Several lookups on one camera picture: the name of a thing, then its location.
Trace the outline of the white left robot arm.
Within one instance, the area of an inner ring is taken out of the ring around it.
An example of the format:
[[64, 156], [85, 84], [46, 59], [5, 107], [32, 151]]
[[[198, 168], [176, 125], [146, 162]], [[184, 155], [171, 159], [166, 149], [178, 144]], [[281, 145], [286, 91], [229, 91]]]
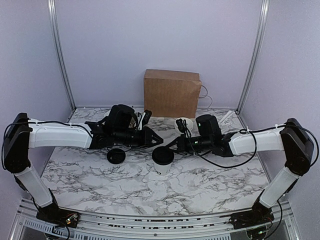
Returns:
[[164, 142], [148, 126], [149, 115], [145, 111], [141, 118], [137, 118], [134, 112], [120, 111], [98, 121], [71, 123], [38, 120], [25, 112], [18, 113], [3, 133], [2, 166], [30, 194], [39, 212], [51, 222], [58, 223], [63, 219], [63, 211], [31, 160], [32, 151], [59, 147], [94, 151], [115, 145], [149, 149]]

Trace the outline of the white paper coffee cup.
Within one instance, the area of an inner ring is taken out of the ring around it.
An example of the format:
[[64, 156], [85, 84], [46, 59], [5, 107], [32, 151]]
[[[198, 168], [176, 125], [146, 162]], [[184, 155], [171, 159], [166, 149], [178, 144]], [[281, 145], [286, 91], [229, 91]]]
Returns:
[[170, 162], [169, 164], [158, 164], [156, 162], [153, 162], [154, 165], [154, 169], [155, 172], [159, 175], [159, 176], [165, 176], [169, 173], [172, 163]]

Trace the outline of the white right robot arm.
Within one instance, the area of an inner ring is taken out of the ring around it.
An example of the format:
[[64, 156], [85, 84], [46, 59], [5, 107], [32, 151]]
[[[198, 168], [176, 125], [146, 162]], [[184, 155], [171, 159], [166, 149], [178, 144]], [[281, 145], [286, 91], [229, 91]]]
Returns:
[[270, 165], [272, 157], [284, 158], [283, 166], [278, 167], [279, 172], [273, 175], [247, 214], [252, 224], [260, 223], [267, 216], [267, 210], [293, 188], [320, 156], [316, 136], [295, 118], [263, 129], [222, 133], [214, 116], [202, 115], [196, 120], [198, 136], [191, 136], [181, 119], [176, 122], [181, 135], [166, 145], [176, 154], [197, 155], [208, 162], [205, 158], [208, 153], [222, 158], [251, 153], [266, 160], [265, 167]]

